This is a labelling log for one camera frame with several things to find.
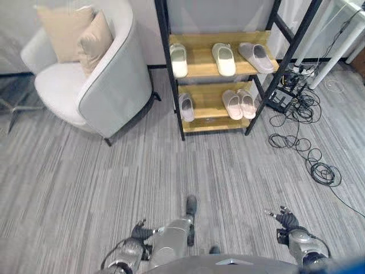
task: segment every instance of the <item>white table leg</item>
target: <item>white table leg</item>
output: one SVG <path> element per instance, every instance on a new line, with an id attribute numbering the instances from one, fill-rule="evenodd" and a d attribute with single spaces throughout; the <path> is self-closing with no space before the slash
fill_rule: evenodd
<path id="1" fill-rule="evenodd" d="M 323 78 L 329 73 L 329 71 L 335 66 L 335 64 L 340 60 L 342 55 L 347 51 L 347 49 L 352 45 L 352 43 L 357 39 L 361 32 L 365 29 L 365 24 L 363 22 L 358 23 L 351 34 L 343 42 L 340 48 L 337 49 L 335 55 L 331 60 L 325 65 L 325 67 L 320 71 L 317 77 L 314 79 L 313 83 L 309 86 L 311 90 L 315 89 L 317 85 L 323 80 Z"/>
<path id="2" fill-rule="evenodd" d="M 322 27 L 325 25 L 328 17 L 330 16 L 330 14 L 333 11 L 333 7 L 330 6 L 331 3 L 329 4 L 329 6 L 327 7 L 327 9 L 325 10 L 325 12 L 323 13 L 321 20 L 318 22 L 317 27 L 310 33 L 310 35 L 308 36 L 308 38 L 306 39 L 306 37 L 304 37 L 303 39 L 303 47 L 301 52 L 299 52 L 298 54 L 298 58 L 297 61 L 295 62 L 295 65 L 297 67 L 299 67 L 304 59 L 304 57 L 306 56 L 306 54 L 308 53 L 309 49 L 311 48 L 313 42 L 315 41 L 315 39 L 318 37 L 319 33 L 322 30 Z"/>

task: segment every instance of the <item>power strip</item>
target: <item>power strip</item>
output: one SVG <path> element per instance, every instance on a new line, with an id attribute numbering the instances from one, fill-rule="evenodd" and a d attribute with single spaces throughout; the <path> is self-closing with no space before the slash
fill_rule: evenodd
<path id="1" fill-rule="evenodd" d="M 299 67 L 293 67 L 293 71 L 295 73 L 299 73 L 299 74 L 302 74 L 302 75 L 305 75 L 305 76 L 314 77 L 315 68 L 310 68 L 308 70 L 303 69 L 302 72 L 299 72 Z"/>

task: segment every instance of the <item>shoe rack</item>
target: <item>shoe rack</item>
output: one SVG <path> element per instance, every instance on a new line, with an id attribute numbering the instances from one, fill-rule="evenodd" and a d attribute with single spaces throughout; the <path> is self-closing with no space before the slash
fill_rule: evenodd
<path id="1" fill-rule="evenodd" d="M 271 10 L 270 17 L 268 18 L 265 31 L 256 31 L 253 33 L 174 35 L 171 33 L 169 28 L 167 1 L 155 0 L 157 17 L 159 20 L 164 53 L 167 62 L 167 70 L 175 103 L 175 113 L 177 116 L 182 140 L 185 140 L 185 134 L 191 132 L 221 131 L 239 128 L 246 128 L 245 135 L 249 135 L 264 106 L 269 101 L 269 98 L 283 76 L 287 65 L 291 61 L 291 58 L 293 57 L 321 3 L 322 0 L 311 1 L 304 19 L 295 35 L 290 31 L 290 29 L 286 26 L 284 21 L 277 13 L 281 4 L 281 0 L 273 1 L 273 8 Z M 269 49 L 266 47 L 270 30 L 274 23 L 278 26 L 285 38 L 290 43 L 289 49 L 280 65 L 271 56 Z M 241 42 L 249 42 L 253 44 L 259 43 L 265 47 L 275 70 L 273 80 L 266 91 L 263 90 L 257 77 L 258 71 L 239 54 L 238 45 Z M 185 78 L 175 79 L 173 76 L 169 47 L 174 43 L 183 44 L 186 48 L 188 75 Z M 223 76 L 221 76 L 218 72 L 216 62 L 212 55 L 212 47 L 215 43 L 229 43 L 231 45 L 236 63 L 235 76 L 247 75 L 249 76 L 248 81 L 235 83 L 233 82 L 232 77 L 228 77 L 226 78 L 226 83 L 204 83 L 194 85 L 180 84 L 181 82 L 189 82 L 189 78 L 194 79 L 195 82 L 200 78 L 223 78 Z M 225 90 L 235 91 L 239 88 L 246 88 L 250 90 L 251 84 L 255 84 L 257 86 L 259 96 L 261 97 L 260 105 L 256 111 L 256 117 L 252 120 L 248 120 L 246 118 L 242 118 L 241 120 L 230 119 L 221 99 L 223 92 Z M 179 94 L 181 93 L 188 93 L 192 97 L 195 115 L 195 120 L 192 122 L 185 122 L 181 120 L 179 110 Z"/>

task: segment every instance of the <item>throw pillow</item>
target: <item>throw pillow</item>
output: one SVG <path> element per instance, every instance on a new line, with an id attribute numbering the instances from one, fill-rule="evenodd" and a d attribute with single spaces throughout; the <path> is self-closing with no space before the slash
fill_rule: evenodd
<path id="1" fill-rule="evenodd" d="M 89 76 L 113 42 L 107 20 L 98 12 L 78 40 L 78 54 L 82 68 Z"/>
<path id="2" fill-rule="evenodd" d="M 82 7 L 78 10 L 64 7 L 50 10 L 46 7 L 37 7 L 36 11 L 50 37 L 58 62 L 78 61 L 77 41 L 94 18 L 92 7 Z"/>

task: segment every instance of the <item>black metal shoe rack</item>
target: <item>black metal shoe rack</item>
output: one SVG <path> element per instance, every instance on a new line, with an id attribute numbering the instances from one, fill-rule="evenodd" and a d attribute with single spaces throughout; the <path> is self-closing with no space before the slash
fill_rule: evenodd
<path id="1" fill-rule="evenodd" d="M 287 65 L 291 61 L 296 49 L 298 48 L 302 38 L 304 37 L 311 21 L 313 20 L 318 8 L 320 7 L 321 3 L 322 3 L 322 0 L 312 0 L 311 1 L 310 6 L 307 9 L 306 14 L 301 22 L 301 25 L 299 26 L 297 33 L 294 35 L 293 32 L 288 28 L 286 23 L 283 21 L 283 19 L 280 17 L 280 15 L 278 15 L 278 9 L 280 7 L 281 0 L 274 0 L 273 8 L 271 10 L 270 17 L 269 17 L 269 20 L 266 25 L 266 31 L 270 31 L 271 28 L 273 27 L 273 24 L 275 23 L 278 26 L 278 28 L 280 29 L 280 31 L 282 32 L 282 34 L 284 35 L 284 37 L 290 43 L 290 46 L 289 46 L 282 62 L 280 63 L 279 68 L 274 73 L 273 80 L 271 81 L 271 83 L 266 91 L 263 89 L 257 75 L 249 74 L 249 81 L 253 80 L 253 82 L 257 86 L 258 93 L 261 97 L 261 102 L 257 108 L 256 117 L 254 119 L 252 119 L 249 122 L 248 127 L 246 127 L 245 135 L 250 134 L 251 130 L 253 129 L 254 125 L 256 124 L 257 119 L 260 117 L 260 114 L 261 114 L 263 108 L 266 106 L 266 104 L 270 100 L 271 95 L 273 94 L 274 90 L 278 86 L 279 81 L 282 78 L 282 76 L 287 68 Z M 169 24 L 167 0 L 155 0 L 155 5 L 156 5 L 157 17 L 158 17 L 159 25 L 160 25 L 160 31 L 161 31 L 161 37 L 162 37 L 162 42 L 163 42 L 166 63 L 167 63 L 169 80 L 170 80 L 172 93 L 173 93 L 173 99 L 174 99 L 174 103 L 175 103 L 175 110 L 176 110 L 175 113 L 176 113 L 177 120 L 179 123 L 181 138 L 182 138 L 182 140 L 185 140 L 186 133 L 199 132 L 199 130 L 196 130 L 196 131 L 188 131 L 187 129 L 184 130 L 184 126 L 183 126 L 183 122 L 181 120 L 180 110 L 179 110 L 179 82 L 173 76 L 172 64 L 171 64 L 171 58 L 170 58 L 170 52 L 169 52 L 171 30 L 170 30 L 170 24 Z"/>

